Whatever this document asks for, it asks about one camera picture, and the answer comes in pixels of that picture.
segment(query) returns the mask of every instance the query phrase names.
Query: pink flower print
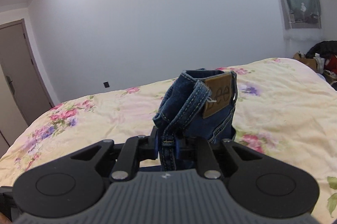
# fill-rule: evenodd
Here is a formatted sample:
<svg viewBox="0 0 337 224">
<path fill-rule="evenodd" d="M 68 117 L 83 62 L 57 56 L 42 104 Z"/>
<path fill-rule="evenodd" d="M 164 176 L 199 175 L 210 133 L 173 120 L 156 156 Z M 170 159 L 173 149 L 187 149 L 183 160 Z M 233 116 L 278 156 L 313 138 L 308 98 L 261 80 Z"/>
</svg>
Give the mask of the pink flower print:
<svg viewBox="0 0 337 224">
<path fill-rule="evenodd" d="M 135 93 L 135 92 L 138 92 L 138 91 L 139 91 L 139 88 L 138 88 L 138 87 L 132 87 L 132 88 L 126 89 L 126 92 L 127 92 L 128 94 Z"/>
<path fill-rule="evenodd" d="M 253 149 L 254 151 L 257 151 L 259 153 L 263 153 L 262 150 L 262 143 L 258 139 L 257 136 L 254 135 L 243 135 L 242 140 L 247 143 L 247 147 Z"/>
<path fill-rule="evenodd" d="M 234 71 L 235 73 L 237 73 L 238 75 L 246 75 L 249 73 L 248 70 L 244 69 L 244 68 L 230 68 L 231 71 Z"/>
<path fill-rule="evenodd" d="M 51 119 L 51 120 L 58 120 L 59 118 L 60 118 L 59 115 L 51 115 L 51 116 L 50 116 L 50 119 Z"/>
<path fill-rule="evenodd" d="M 27 168 L 25 169 L 25 171 L 28 171 L 28 169 L 30 168 L 30 166 L 32 166 L 33 162 L 34 162 L 35 160 L 37 160 L 38 158 L 39 158 L 39 155 L 38 155 L 38 154 L 35 154 L 35 155 L 33 156 L 33 158 L 31 159 L 31 161 L 28 163 L 28 166 L 27 166 Z"/>
<path fill-rule="evenodd" d="M 60 103 L 60 104 L 56 105 L 55 107 L 53 107 L 51 110 L 56 110 L 56 109 L 60 108 L 62 105 L 63 105 L 63 103 Z"/>
<path fill-rule="evenodd" d="M 66 112 L 62 112 L 61 113 L 61 118 L 62 119 L 67 119 L 68 117 L 75 116 L 76 114 L 77 114 L 77 109 L 74 108 L 74 109 L 68 110 Z"/>
<path fill-rule="evenodd" d="M 272 137 L 271 133 L 258 133 L 257 137 L 266 144 L 269 149 L 275 149 L 279 141 Z"/>
<path fill-rule="evenodd" d="M 43 126 L 42 128 L 35 130 L 34 132 L 34 138 L 40 137 L 45 131 L 48 130 L 48 126 Z"/>
<path fill-rule="evenodd" d="M 86 104 L 84 106 L 85 106 L 84 112 L 88 112 L 88 111 L 90 111 L 94 107 L 94 105 L 92 105 L 90 103 L 88 103 L 88 104 Z"/>
<path fill-rule="evenodd" d="M 257 151 L 259 153 L 264 153 L 262 150 L 261 142 L 257 141 L 255 143 L 249 143 L 247 147 L 251 148 L 254 151 Z"/>
</svg>

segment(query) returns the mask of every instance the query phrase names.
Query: leather patch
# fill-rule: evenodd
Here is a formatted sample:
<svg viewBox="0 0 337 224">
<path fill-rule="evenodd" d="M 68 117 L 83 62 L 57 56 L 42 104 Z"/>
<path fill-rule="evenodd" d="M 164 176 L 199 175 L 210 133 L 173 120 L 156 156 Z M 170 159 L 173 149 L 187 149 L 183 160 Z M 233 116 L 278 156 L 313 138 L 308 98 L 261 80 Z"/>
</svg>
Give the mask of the leather patch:
<svg viewBox="0 0 337 224">
<path fill-rule="evenodd" d="M 205 80 L 205 84 L 212 92 L 211 98 L 214 102 L 206 102 L 203 119 L 215 114 L 230 103 L 231 79 L 231 73 L 225 73 Z"/>
</svg>

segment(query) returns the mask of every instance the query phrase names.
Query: floral bedspread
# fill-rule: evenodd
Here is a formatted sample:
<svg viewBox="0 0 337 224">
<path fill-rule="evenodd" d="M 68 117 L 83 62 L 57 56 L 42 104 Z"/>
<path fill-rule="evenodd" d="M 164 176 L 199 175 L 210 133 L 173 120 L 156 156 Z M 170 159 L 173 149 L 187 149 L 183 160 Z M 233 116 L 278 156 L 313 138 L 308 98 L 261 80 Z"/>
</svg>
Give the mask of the floral bedspread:
<svg viewBox="0 0 337 224">
<path fill-rule="evenodd" d="M 313 211 L 321 223 L 337 217 L 337 92 L 292 59 L 237 67 L 236 141 L 312 174 L 321 189 Z M 123 143 L 149 135 L 162 97 L 175 79 L 86 96 L 55 106 L 32 123 L 0 160 L 0 185 L 24 171 L 102 139 Z M 142 166 L 158 164 L 147 160 Z"/>
</svg>

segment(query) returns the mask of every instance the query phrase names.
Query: jeans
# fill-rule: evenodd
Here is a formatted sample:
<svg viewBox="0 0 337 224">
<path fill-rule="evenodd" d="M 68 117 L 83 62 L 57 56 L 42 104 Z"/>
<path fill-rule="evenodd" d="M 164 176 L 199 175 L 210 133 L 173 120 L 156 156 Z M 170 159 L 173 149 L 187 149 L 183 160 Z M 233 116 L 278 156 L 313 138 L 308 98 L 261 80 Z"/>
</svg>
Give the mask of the jeans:
<svg viewBox="0 0 337 224">
<path fill-rule="evenodd" d="M 153 118 L 158 128 L 163 171 L 191 168 L 179 159 L 181 137 L 202 137 L 210 143 L 233 139 L 231 124 L 238 96 L 236 73 L 190 70 L 181 73 L 167 90 Z"/>
</svg>

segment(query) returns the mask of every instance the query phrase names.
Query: metal screw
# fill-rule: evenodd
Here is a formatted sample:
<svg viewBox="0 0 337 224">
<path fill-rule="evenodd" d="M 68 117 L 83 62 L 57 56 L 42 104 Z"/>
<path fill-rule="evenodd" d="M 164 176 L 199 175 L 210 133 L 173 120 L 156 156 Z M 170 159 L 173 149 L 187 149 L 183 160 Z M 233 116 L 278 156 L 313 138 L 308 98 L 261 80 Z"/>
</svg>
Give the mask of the metal screw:
<svg viewBox="0 0 337 224">
<path fill-rule="evenodd" d="M 115 180 L 123 180 L 126 179 L 129 174 L 125 171 L 116 171 L 111 174 L 112 178 Z"/>
<path fill-rule="evenodd" d="M 217 170 L 208 170 L 203 174 L 207 179 L 218 179 L 221 173 Z"/>
</svg>

